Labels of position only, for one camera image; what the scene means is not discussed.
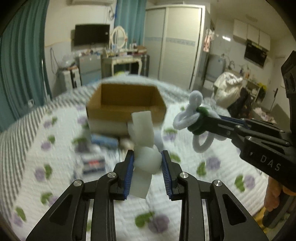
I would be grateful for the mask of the person right hand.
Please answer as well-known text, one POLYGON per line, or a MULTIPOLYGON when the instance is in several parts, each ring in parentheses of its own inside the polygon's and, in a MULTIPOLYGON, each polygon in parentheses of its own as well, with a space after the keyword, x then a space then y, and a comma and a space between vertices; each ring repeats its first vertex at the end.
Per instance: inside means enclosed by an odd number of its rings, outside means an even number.
POLYGON ((280 194, 282 191, 289 196, 295 196, 295 192, 292 192, 287 187, 281 185, 274 178, 269 177, 264 199, 264 207, 268 212, 278 208, 280 204, 280 194))

